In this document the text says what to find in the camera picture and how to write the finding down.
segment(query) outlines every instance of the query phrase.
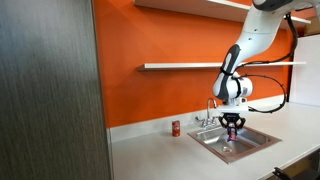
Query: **robotic arm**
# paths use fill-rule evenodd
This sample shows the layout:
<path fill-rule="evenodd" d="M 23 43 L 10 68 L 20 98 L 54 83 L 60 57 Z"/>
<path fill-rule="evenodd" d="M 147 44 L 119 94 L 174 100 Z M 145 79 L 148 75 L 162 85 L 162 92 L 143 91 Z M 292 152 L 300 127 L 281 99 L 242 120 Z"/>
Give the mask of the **robotic arm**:
<path fill-rule="evenodd" d="M 214 95 L 223 100 L 218 110 L 221 125 L 228 129 L 228 141 L 235 141 L 237 129 L 242 128 L 245 119 L 240 113 L 248 107 L 239 106 L 250 96 L 253 85 L 249 78 L 240 77 L 236 68 L 244 60 L 267 50 L 277 34 L 283 17 L 292 10 L 314 7 L 320 20 L 320 0 L 253 0 L 246 17 L 242 33 L 229 49 L 213 85 Z"/>

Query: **can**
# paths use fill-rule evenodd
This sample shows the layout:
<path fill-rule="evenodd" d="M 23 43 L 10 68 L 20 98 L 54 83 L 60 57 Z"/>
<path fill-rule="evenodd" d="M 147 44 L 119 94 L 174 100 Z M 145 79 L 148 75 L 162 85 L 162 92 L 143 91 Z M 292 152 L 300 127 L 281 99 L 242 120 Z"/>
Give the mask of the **can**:
<path fill-rule="evenodd" d="M 172 121 L 172 136 L 180 136 L 180 121 Z"/>

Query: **sink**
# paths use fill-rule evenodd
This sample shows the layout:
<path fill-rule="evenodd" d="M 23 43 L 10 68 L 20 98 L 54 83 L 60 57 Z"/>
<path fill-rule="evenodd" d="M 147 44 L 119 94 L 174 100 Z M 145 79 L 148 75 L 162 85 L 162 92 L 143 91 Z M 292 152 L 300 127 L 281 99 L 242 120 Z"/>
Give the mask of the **sink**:
<path fill-rule="evenodd" d="M 188 134 L 228 164 L 281 141 L 246 126 L 238 130 L 235 142 L 227 142 L 227 129 L 221 126 Z"/>

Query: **counter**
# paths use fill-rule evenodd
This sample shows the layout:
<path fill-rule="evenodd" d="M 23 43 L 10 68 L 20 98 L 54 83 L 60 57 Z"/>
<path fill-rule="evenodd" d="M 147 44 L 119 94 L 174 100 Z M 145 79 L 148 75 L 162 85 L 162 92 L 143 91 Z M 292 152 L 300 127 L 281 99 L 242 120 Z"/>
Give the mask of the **counter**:
<path fill-rule="evenodd" d="M 112 143 L 115 180 L 265 179 L 320 148 L 320 107 L 287 103 L 273 114 L 248 113 L 245 126 L 282 141 L 231 164 L 192 139 L 196 124 L 181 136 L 161 131 Z"/>

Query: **wall shelf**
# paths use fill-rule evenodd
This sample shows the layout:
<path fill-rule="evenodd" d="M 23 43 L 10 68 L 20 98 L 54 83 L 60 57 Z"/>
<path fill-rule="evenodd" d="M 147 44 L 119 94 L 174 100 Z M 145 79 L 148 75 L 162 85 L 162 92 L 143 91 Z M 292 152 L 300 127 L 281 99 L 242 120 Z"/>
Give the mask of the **wall shelf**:
<path fill-rule="evenodd" d="M 290 66 L 302 65 L 306 62 L 278 62 L 270 64 L 255 64 L 248 66 Z M 145 63 L 139 66 L 138 71 L 154 71 L 154 70 L 186 70 L 186 69 L 212 69 L 220 68 L 222 63 Z"/>
<path fill-rule="evenodd" d="M 134 0 L 134 5 L 174 12 L 244 22 L 250 6 L 226 0 Z M 305 27 L 311 21 L 292 17 L 295 27 Z M 289 29 L 282 20 L 280 29 Z"/>

